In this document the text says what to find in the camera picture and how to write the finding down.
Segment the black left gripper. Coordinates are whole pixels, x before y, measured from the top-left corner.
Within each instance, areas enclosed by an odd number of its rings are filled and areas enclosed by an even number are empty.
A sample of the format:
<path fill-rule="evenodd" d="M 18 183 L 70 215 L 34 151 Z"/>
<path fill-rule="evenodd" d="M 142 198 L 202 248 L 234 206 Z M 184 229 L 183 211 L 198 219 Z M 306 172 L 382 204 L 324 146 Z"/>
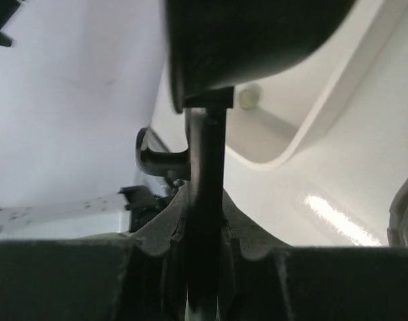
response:
<path fill-rule="evenodd" d="M 13 39 L 2 32 L 2 29 L 23 4 L 22 0 L 0 0 L 0 46 L 11 47 Z"/>

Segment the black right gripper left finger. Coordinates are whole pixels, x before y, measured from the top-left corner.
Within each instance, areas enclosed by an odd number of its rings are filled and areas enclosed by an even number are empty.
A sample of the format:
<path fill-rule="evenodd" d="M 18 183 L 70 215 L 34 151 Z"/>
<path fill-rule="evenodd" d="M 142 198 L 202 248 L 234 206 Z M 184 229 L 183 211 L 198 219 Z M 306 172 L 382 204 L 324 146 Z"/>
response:
<path fill-rule="evenodd" d="M 0 320 L 183 320 L 180 191 L 130 235 L 0 241 Z"/>

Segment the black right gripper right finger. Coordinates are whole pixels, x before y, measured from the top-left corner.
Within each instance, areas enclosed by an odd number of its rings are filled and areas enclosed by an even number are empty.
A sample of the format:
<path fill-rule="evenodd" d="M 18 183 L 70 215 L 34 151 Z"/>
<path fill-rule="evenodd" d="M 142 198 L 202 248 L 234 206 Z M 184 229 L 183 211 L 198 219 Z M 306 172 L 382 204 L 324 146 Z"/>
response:
<path fill-rule="evenodd" d="M 222 320 L 408 320 L 408 249 L 292 247 L 223 196 Z"/>

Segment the black slotted litter scoop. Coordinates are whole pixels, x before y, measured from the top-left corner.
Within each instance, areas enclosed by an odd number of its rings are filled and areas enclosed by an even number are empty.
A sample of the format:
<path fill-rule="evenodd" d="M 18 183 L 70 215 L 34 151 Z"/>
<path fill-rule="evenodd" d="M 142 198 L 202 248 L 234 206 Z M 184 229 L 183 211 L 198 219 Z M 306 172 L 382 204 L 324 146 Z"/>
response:
<path fill-rule="evenodd" d="M 353 1 L 165 1 L 173 108 L 185 115 L 188 147 L 155 152 L 148 129 L 136 163 L 148 175 L 185 181 L 185 200 L 162 277 L 174 320 L 217 315 L 227 111 L 236 85 L 304 61 L 338 29 Z"/>

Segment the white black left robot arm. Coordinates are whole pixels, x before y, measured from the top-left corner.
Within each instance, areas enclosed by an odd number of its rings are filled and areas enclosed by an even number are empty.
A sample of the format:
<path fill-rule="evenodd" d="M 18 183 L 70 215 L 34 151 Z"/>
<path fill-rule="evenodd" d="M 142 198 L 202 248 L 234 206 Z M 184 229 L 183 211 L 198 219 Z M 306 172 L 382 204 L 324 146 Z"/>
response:
<path fill-rule="evenodd" d="M 26 1 L 0 47 L 0 239 L 128 231 L 165 60 L 160 1 Z"/>

